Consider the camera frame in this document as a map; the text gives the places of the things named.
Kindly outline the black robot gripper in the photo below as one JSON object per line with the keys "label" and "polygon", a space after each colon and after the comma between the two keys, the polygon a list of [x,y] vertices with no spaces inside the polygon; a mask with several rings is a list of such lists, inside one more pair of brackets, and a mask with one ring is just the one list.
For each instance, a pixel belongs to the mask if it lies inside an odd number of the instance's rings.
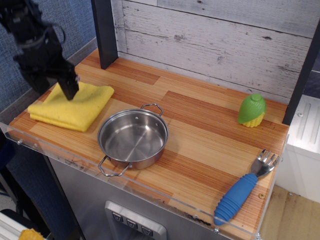
{"label": "black robot gripper", "polygon": [[64,59],[62,44],[55,24],[46,26],[40,37],[19,44],[22,53],[14,57],[23,78],[40,95],[50,87],[48,78],[57,79],[66,99],[71,101],[79,91],[75,67]]}

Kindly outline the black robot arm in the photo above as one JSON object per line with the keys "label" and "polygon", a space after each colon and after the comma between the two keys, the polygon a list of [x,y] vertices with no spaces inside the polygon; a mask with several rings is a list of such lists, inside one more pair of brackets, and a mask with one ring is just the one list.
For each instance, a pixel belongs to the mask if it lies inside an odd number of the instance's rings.
{"label": "black robot arm", "polygon": [[22,54],[14,56],[20,73],[38,93],[49,89],[50,79],[61,87],[67,100],[79,91],[75,66],[63,57],[62,44],[54,27],[42,20],[42,12],[32,0],[2,0],[0,23],[14,37]]}

